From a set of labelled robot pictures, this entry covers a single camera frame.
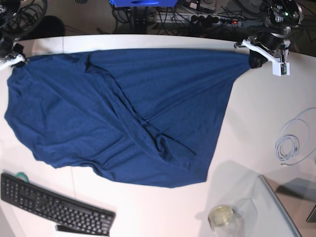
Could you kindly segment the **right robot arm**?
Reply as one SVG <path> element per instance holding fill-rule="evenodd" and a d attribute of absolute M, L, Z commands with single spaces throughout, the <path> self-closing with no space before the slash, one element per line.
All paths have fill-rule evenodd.
<path fill-rule="evenodd" d="M 47 12 L 47 0 L 2 0 L 0 2 L 0 69 L 27 63 L 19 40 L 31 33 Z"/>

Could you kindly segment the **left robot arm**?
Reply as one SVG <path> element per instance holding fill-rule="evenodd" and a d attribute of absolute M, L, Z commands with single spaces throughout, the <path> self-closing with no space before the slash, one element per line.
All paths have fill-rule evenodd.
<path fill-rule="evenodd" d="M 294 0 L 264 0 L 261 7 L 263 28 L 258 30 L 257 40 L 266 50 L 277 50 L 288 38 L 292 28 L 303 21 L 301 7 Z"/>

